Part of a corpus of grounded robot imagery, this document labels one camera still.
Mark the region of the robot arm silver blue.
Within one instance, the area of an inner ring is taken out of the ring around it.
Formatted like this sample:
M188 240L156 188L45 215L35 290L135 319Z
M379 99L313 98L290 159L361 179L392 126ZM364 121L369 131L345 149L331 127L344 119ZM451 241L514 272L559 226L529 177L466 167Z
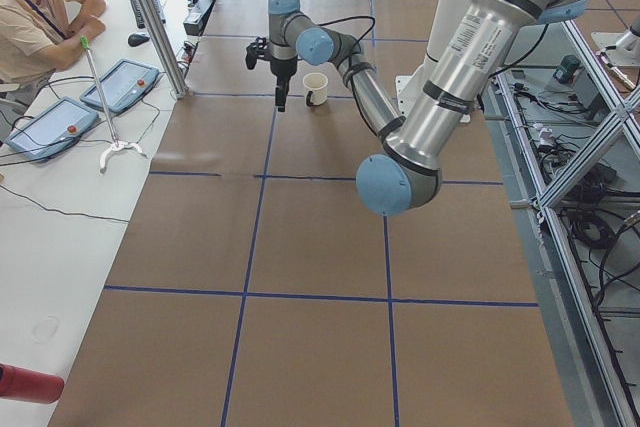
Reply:
M379 84L359 42L304 14L300 0L268 0L266 59L283 108L299 61L332 64L381 142L356 173L363 204L393 216L430 202L441 185L439 156L477 95L503 63L519 31L580 16L588 0L440 0L461 14L413 105L400 110Z

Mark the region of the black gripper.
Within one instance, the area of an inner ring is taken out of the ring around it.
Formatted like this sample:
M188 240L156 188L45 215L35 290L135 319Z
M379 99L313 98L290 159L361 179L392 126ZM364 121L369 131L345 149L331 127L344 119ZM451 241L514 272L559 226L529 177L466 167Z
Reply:
M275 106L278 112L286 111L286 101L289 94L289 84L296 74L296 58L270 60L271 73L276 76Z

